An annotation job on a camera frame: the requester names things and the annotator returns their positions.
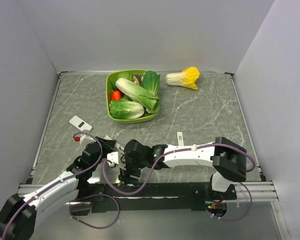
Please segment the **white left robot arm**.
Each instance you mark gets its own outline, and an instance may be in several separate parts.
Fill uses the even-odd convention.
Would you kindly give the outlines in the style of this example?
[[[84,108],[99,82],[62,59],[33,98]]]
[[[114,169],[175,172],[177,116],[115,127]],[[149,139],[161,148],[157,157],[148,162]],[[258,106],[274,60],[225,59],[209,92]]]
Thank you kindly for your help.
[[[0,238],[28,240],[53,211],[69,201],[85,200],[89,195],[88,180],[115,145],[115,140],[95,137],[56,179],[24,196],[10,196],[0,211]]]

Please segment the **slim white remote control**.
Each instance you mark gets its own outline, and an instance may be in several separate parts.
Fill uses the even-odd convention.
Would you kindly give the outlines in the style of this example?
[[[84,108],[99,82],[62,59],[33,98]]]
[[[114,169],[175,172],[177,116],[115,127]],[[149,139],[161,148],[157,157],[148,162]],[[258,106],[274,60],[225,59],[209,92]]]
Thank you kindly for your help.
[[[111,137],[109,137],[108,135],[105,135],[104,139],[113,141],[113,139]],[[115,143],[114,149],[116,151],[118,151],[120,154],[122,154],[122,155],[124,154],[124,147],[122,145],[120,145],[118,142]]]

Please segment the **white remote battery cover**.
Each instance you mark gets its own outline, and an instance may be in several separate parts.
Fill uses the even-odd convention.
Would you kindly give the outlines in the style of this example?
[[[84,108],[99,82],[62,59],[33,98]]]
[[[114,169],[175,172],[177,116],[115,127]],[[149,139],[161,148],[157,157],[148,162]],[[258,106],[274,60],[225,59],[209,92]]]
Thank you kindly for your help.
[[[177,132],[177,142],[178,142],[178,146],[183,147],[184,144],[184,136],[183,133],[181,131]]]

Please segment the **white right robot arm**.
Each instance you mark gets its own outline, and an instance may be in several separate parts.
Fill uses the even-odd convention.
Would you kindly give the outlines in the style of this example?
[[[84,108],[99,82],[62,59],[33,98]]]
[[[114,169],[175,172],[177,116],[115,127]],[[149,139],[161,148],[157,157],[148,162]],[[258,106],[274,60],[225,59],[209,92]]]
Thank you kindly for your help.
[[[208,193],[220,199],[233,182],[246,181],[247,151],[225,137],[204,145],[175,146],[158,144],[152,147],[130,140],[123,151],[123,165],[118,179],[137,184],[141,169],[172,169],[179,166],[205,166],[216,172],[211,177]]]

